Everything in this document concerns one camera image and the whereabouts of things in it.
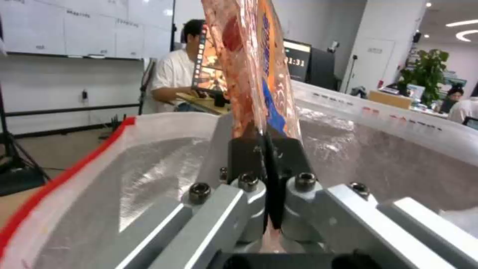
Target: digital clock display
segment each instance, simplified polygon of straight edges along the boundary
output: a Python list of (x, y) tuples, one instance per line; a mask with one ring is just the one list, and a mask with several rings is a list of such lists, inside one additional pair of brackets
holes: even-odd
[(289, 74), (294, 80), (305, 82), (309, 65), (311, 46), (308, 44), (284, 39), (285, 62)]
[(305, 67), (305, 60), (301, 59), (294, 59), (294, 58), (285, 58), (285, 62), (289, 65), (295, 65), (295, 66), (300, 66), (300, 67)]

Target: ceiling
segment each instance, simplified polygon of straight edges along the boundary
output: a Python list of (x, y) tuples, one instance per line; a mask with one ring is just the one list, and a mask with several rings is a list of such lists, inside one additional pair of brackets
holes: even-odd
[(445, 26), (452, 22), (477, 20), (478, 0), (429, 0), (429, 2), (432, 3), (432, 6), (427, 8), (420, 25), (420, 32), (424, 35), (430, 35), (430, 38), (427, 38), (426, 41), (478, 45), (478, 34), (465, 36), (471, 42), (456, 38), (458, 32), (478, 30), (478, 24), (456, 27)]

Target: laptop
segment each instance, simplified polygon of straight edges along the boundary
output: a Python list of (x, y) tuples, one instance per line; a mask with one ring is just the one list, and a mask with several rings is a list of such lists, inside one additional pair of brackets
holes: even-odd
[(478, 131), (478, 119), (472, 117), (466, 117), (463, 125), (473, 128)]

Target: wooden desk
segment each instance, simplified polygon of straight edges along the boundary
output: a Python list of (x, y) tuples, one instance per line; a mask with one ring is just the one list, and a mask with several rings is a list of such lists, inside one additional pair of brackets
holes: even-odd
[(393, 95), (378, 90), (371, 90), (369, 92), (369, 100), (403, 109), (410, 108), (410, 105), (412, 104), (411, 98), (401, 95)]
[(226, 104), (224, 107), (217, 107), (214, 105), (214, 99), (207, 97), (207, 98), (197, 98), (185, 93), (177, 93), (176, 96), (179, 99), (182, 99), (192, 106), (204, 110), (208, 113), (212, 113), (215, 115), (224, 115), (229, 113), (230, 104)]

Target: door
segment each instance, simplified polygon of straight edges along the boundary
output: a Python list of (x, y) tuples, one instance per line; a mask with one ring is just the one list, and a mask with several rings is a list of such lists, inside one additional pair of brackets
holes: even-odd
[(359, 39), (352, 55), (357, 55), (354, 68), (347, 87), (347, 93), (351, 89), (363, 86), (368, 91), (376, 90), (379, 81), (383, 79), (389, 64), (390, 57), (395, 47), (395, 41), (363, 38)]

